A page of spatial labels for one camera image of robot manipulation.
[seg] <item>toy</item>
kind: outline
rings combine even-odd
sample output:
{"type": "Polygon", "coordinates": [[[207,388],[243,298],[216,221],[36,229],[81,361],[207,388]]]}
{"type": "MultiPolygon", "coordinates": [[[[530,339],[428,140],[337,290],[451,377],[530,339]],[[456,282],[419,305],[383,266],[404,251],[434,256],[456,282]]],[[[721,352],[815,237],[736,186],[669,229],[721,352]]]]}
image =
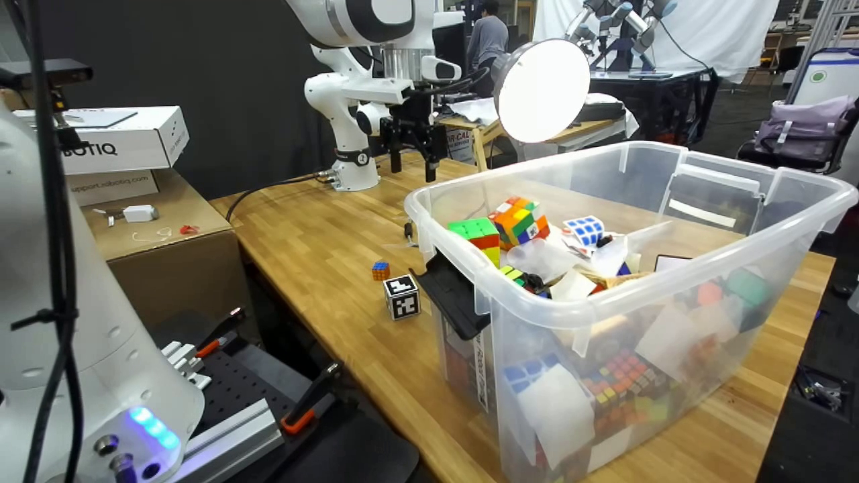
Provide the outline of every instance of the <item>toy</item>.
{"type": "Polygon", "coordinates": [[[507,199],[490,213],[490,224],[502,237],[502,251],[528,244],[548,237],[548,219],[536,216],[536,204],[520,197],[507,199]]]}
{"type": "Polygon", "coordinates": [[[681,298],[669,301],[636,343],[636,356],[659,368],[675,384],[701,378],[721,356],[721,346],[737,337],[736,315],[741,301],[695,307],[681,298]]]}
{"type": "Polygon", "coordinates": [[[562,231],[562,243],[584,258],[589,258],[597,247],[611,243],[604,233],[607,227],[593,216],[562,221],[560,231],[562,231]]]}
{"type": "Polygon", "coordinates": [[[502,372],[503,384],[520,396],[525,388],[530,388],[530,381],[536,381],[544,372],[550,372],[552,365],[558,365],[560,357],[558,356],[541,356],[538,361],[528,361],[520,365],[507,365],[502,372]]]}
{"type": "Polygon", "coordinates": [[[601,372],[581,378],[581,388],[593,402],[596,440],[642,421],[669,419],[671,378],[630,352],[607,361],[601,372]]]}
{"type": "Polygon", "coordinates": [[[724,280],[724,292],[742,301],[741,333],[753,331],[765,322],[769,307],[769,286],[749,270],[736,270],[724,280]]]}
{"type": "Polygon", "coordinates": [[[711,307],[711,305],[721,305],[724,290],[718,282],[703,282],[695,292],[697,307],[711,307]]]}
{"type": "Polygon", "coordinates": [[[482,256],[502,266],[502,237],[489,219],[456,221],[447,231],[458,233],[460,240],[473,243],[482,256]]]}
{"type": "Polygon", "coordinates": [[[383,280],[385,310],[395,321],[419,315],[419,286],[411,274],[383,280]]]}
{"type": "Polygon", "coordinates": [[[389,280],[391,278],[391,270],[385,262],[375,262],[373,264],[373,280],[380,282],[380,280],[389,280]]]}
{"type": "Polygon", "coordinates": [[[502,272],[502,278],[510,280],[513,286],[525,287],[525,274],[520,274],[520,270],[515,270],[515,266],[502,266],[498,272],[502,272]]]}
{"type": "Polygon", "coordinates": [[[593,408],[562,365],[550,365],[515,396],[520,419],[530,429],[530,443],[520,443],[528,463],[544,460],[550,470],[558,470],[568,457],[581,451],[593,440],[593,408]]]}

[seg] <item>cardboard box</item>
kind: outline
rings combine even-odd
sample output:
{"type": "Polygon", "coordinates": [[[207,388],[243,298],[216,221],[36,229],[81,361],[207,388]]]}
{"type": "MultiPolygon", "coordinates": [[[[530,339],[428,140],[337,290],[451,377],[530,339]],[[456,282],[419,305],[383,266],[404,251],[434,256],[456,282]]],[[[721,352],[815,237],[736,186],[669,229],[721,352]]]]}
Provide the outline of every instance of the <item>cardboard box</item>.
{"type": "Polygon", "coordinates": [[[11,89],[0,89],[0,109],[23,111],[23,97],[11,89]]]}
{"type": "Polygon", "coordinates": [[[231,310],[250,310],[238,240],[231,227],[177,173],[153,173],[161,193],[125,204],[153,204],[158,221],[106,227],[86,213],[99,256],[125,290],[138,321],[153,327],[183,311],[219,321],[231,310]]]}
{"type": "Polygon", "coordinates": [[[66,188],[81,207],[158,193],[153,173],[71,176],[66,188]]]}
{"type": "Polygon", "coordinates": [[[179,109],[63,111],[86,148],[63,152],[63,176],[169,170],[187,146],[179,109]]]}

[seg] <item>white foam block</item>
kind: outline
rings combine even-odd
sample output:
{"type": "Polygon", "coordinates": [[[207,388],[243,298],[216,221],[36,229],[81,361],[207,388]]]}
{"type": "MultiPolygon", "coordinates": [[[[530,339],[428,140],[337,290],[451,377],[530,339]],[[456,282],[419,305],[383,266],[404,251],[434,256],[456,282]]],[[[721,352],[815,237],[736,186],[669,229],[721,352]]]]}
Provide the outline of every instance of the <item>white foam block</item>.
{"type": "Polygon", "coordinates": [[[669,305],[658,321],[642,337],[636,352],[650,361],[655,368],[669,374],[674,381],[687,381],[683,364],[695,343],[703,339],[715,339],[724,343],[737,337],[737,326],[732,322],[736,305],[724,298],[713,307],[683,310],[681,305],[669,305]]]}
{"type": "Polygon", "coordinates": [[[552,365],[525,388],[518,396],[518,407],[552,470],[593,440],[589,400],[560,365],[552,365]]]}
{"type": "Polygon", "coordinates": [[[601,280],[613,280],[624,258],[628,258],[628,237],[613,233],[607,247],[593,251],[589,270],[601,280]]]}
{"type": "Polygon", "coordinates": [[[596,290],[596,282],[581,278],[579,272],[565,272],[550,292],[552,301],[584,301],[596,290]]]}

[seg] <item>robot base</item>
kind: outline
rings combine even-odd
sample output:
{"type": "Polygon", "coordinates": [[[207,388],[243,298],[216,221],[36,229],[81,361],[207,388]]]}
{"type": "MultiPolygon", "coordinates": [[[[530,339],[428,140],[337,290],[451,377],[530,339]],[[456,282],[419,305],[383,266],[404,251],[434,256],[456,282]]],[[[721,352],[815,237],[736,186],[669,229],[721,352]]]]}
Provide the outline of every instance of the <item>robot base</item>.
{"type": "Polygon", "coordinates": [[[332,188],[336,192],[367,192],[379,186],[375,158],[356,166],[353,161],[336,161],[330,166],[332,188]]]}

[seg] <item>blue led light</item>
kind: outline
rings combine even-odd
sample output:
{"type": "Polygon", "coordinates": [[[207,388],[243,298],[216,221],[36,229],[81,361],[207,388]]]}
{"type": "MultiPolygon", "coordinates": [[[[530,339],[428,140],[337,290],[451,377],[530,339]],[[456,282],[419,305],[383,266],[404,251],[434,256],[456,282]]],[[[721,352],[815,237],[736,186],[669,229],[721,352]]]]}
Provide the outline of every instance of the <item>blue led light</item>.
{"type": "Polygon", "coordinates": [[[156,419],[146,408],[130,408],[129,411],[130,421],[146,432],[162,451],[179,449],[179,437],[161,421],[156,419]]]}
{"type": "Polygon", "coordinates": [[[158,419],[149,419],[142,424],[142,429],[153,437],[158,437],[162,432],[162,424],[158,419]]]}
{"type": "Polygon", "coordinates": [[[158,443],[161,443],[161,449],[171,451],[171,449],[179,447],[179,437],[171,436],[171,432],[162,432],[162,436],[158,437],[158,443]]]}
{"type": "Polygon", "coordinates": [[[130,408],[129,415],[130,415],[130,419],[134,419],[137,424],[144,424],[144,421],[153,419],[153,415],[149,415],[146,408],[130,408]]]}

